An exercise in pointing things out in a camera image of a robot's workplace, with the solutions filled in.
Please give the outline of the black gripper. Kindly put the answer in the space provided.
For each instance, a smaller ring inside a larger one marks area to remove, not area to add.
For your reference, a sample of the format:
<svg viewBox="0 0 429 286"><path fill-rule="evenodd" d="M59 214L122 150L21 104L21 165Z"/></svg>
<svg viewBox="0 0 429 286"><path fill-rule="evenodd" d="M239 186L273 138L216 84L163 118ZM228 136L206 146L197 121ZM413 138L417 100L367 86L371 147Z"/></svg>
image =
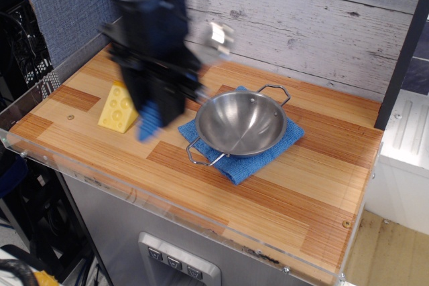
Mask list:
<svg viewBox="0 0 429 286"><path fill-rule="evenodd" d="M141 118L147 113L147 75L150 97L157 106L161 127L185 110L186 99L197 101L201 83L199 59L187 49L189 18L186 0L111 0L118 23L106 28L113 45L112 59Z"/></svg>

